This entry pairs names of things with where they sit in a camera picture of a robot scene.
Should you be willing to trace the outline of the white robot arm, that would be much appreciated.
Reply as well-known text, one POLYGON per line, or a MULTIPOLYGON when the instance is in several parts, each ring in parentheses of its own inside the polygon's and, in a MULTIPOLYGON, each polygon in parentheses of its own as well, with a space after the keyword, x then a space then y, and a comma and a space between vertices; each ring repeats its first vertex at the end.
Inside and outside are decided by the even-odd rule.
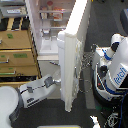
POLYGON ((60 79, 45 76, 16 89, 10 86, 0 87, 0 128, 12 128, 22 107, 29 108, 48 98, 60 82, 60 79))

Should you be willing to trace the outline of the white robot base front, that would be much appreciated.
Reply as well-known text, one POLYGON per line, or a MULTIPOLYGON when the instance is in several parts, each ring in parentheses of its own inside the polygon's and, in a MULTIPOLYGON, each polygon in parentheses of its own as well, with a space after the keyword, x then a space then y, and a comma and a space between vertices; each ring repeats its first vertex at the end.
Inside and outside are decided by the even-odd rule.
MULTIPOLYGON (((96 116, 90 116, 93 127, 92 128, 101 128, 98 118, 96 116)), ((53 125, 53 126, 38 126, 37 128, 82 128, 78 125, 53 125)))

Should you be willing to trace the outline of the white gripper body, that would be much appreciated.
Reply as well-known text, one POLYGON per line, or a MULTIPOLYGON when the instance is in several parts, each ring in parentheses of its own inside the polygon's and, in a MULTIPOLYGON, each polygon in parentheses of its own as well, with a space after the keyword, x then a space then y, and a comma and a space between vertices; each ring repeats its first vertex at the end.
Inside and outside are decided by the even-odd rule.
POLYGON ((47 88, 49 88, 51 85, 53 85, 53 84, 58 84, 58 83, 60 83, 60 82, 61 82, 60 79, 55 80, 55 79, 53 79, 51 76, 49 76, 49 77, 45 80, 45 86, 46 86, 47 88))

